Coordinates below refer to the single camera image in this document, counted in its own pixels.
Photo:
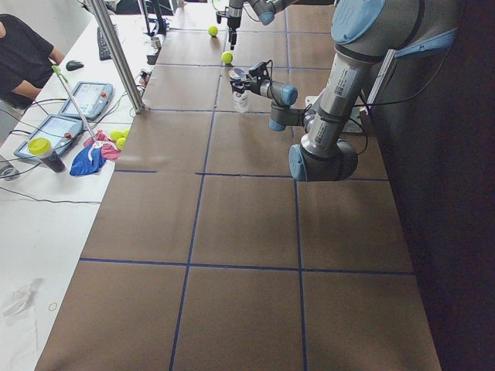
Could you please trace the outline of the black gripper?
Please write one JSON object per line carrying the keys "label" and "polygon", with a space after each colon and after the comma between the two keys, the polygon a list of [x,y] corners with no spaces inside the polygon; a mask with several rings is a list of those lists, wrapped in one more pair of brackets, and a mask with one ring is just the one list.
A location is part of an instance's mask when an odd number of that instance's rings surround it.
{"label": "black gripper", "polygon": [[251,75],[230,78],[230,87],[233,93],[256,92],[256,78]]}
{"label": "black gripper", "polygon": [[217,22],[221,23],[221,19],[227,20],[228,42],[230,49],[235,49],[237,43],[237,29],[241,25],[242,16],[242,0],[230,0],[228,6],[224,10],[216,11]]}

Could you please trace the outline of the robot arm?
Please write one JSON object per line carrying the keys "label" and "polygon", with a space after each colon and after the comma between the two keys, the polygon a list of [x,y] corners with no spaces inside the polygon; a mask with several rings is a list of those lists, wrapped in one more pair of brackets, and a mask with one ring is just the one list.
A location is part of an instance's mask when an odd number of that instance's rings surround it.
{"label": "robot arm", "polygon": [[269,127],[301,126],[306,134],[288,152],[292,177],[300,182],[338,181],[351,176],[358,155],[341,139],[373,65],[387,51],[397,56],[447,49],[455,38],[460,1],[338,1],[331,36],[336,54],[326,87],[307,110],[295,109],[294,86],[274,81],[265,62],[231,79],[233,92],[271,99]]}
{"label": "robot arm", "polygon": [[228,42],[230,50],[234,50],[237,43],[237,30],[241,26],[244,4],[248,3],[257,16],[258,21],[263,25],[269,25],[275,15],[290,5],[334,5],[337,6],[339,1],[296,1],[296,0],[230,0],[224,10],[217,10],[217,23],[221,24],[222,19],[227,20]]}

